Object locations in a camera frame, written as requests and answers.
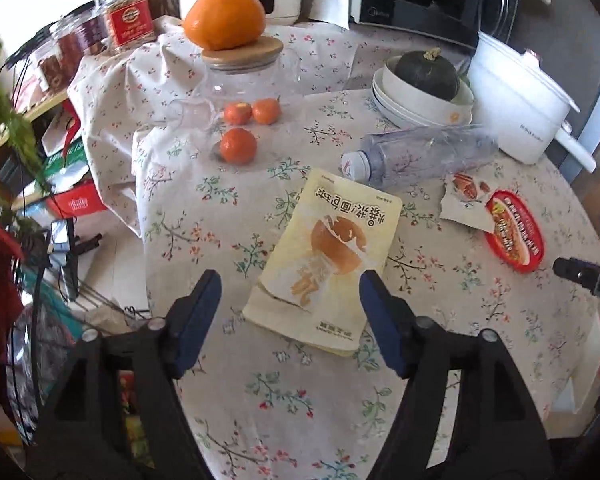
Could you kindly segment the red instant noodle lid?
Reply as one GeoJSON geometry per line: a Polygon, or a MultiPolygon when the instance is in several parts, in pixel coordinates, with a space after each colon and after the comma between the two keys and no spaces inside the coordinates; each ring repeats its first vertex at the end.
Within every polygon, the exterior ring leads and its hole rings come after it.
{"type": "Polygon", "coordinates": [[[530,209],[515,193],[497,190],[486,204],[494,222],[486,233],[494,255],[515,271],[527,274],[535,271],[545,255],[544,238],[530,209]]]}

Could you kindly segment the torn nut snack wrapper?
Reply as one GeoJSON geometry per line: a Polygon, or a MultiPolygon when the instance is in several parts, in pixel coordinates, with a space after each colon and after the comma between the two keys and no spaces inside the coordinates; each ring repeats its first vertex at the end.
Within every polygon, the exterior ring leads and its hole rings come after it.
{"type": "Polygon", "coordinates": [[[444,182],[440,218],[468,228],[491,233],[494,221],[486,204],[494,187],[470,174],[451,174],[444,182]]]}

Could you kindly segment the clear plastic water bottle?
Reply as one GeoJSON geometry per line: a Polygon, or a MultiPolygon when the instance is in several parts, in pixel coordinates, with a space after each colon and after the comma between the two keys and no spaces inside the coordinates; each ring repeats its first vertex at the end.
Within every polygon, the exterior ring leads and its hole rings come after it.
{"type": "Polygon", "coordinates": [[[369,134],[340,160],[343,177],[378,190],[404,188],[492,162],[495,136],[479,125],[416,127],[369,134]]]}

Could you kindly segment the yellow bread package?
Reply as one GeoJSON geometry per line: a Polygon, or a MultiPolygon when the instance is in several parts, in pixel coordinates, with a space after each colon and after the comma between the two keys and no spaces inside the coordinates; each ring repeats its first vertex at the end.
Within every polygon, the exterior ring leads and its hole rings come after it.
{"type": "Polygon", "coordinates": [[[242,310],[280,336],[336,354],[358,350],[366,321],[358,283],[381,273],[402,200],[313,169],[242,310]]]}

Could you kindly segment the white electric cooking pot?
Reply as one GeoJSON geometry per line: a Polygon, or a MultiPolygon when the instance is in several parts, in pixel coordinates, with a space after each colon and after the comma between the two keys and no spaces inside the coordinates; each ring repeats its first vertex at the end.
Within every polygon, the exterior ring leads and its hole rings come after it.
{"type": "Polygon", "coordinates": [[[498,147],[524,165],[536,164],[554,141],[592,174],[596,161],[572,136],[568,114],[580,108],[540,67],[531,50],[517,52],[484,32],[468,80],[475,97],[472,119],[489,127],[498,147]]]}

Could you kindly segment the dark green squash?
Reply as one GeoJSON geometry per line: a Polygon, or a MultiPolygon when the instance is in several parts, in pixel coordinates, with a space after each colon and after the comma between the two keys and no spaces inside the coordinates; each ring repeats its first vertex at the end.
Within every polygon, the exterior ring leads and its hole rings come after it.
{"type": "Polygon", "coordinates": [[[440,48],[404,53],[394,73],[416,89],[445,101],[452,101],[460,91],[460,76],[440,48]]]}

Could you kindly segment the small tangerine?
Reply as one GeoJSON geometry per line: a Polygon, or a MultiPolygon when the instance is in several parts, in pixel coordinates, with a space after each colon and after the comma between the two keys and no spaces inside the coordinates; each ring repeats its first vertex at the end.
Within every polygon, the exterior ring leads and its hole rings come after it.
{"type": "Polygon", "coordinates": [[[231,102],[223,108],[223,118],[227,125],[243,126],[250,122],[251,117],[252,108],[247,102],[231,102]]]}
{"type": "Polygon", "coordinates": [[[220,155],[229,164],[247,165],[257,154],[256,137],[244,128],[233,128],[222,135],[220,155]]]}
{"type": "Polygon", "coordinates": [[[282,114],[279,100],[267,98],[257,100],[251,103],[251,115],[253,120],[259,125],[275,124],[282,114]]]}

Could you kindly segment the glass jar with wooden lid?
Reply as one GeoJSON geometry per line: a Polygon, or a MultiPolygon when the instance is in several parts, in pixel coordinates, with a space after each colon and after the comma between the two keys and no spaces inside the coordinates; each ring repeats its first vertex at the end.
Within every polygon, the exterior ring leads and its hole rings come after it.
{"type": "Polygon", "coordinates": [[[211,106],[212,127],[230,103],[276,99],[287,106],[301,96],[300,56],[278,38],[262,35],[234,49],[204,49],[200,58],[204,71],[194,96],[211,106]]]}

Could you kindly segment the red label glass jar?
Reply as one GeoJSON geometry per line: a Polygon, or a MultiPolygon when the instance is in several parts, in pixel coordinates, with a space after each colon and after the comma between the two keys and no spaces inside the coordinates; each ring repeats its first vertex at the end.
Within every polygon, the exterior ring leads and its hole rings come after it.
{"type": "Polygon", "coordinates": [[[148,0],[98,0],[108,35],[118,53],[156,40],[148,0]]]}

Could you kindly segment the large orange fruit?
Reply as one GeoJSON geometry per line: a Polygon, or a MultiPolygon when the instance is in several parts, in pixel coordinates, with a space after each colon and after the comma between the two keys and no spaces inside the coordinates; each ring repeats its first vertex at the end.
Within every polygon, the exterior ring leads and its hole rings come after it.
{"type": "Polygon", "coordinates": [[[259,0],[196,0],[182,23],[193,44],[211,51],[251,44],[265,26],[265,10],[259,0]]]}

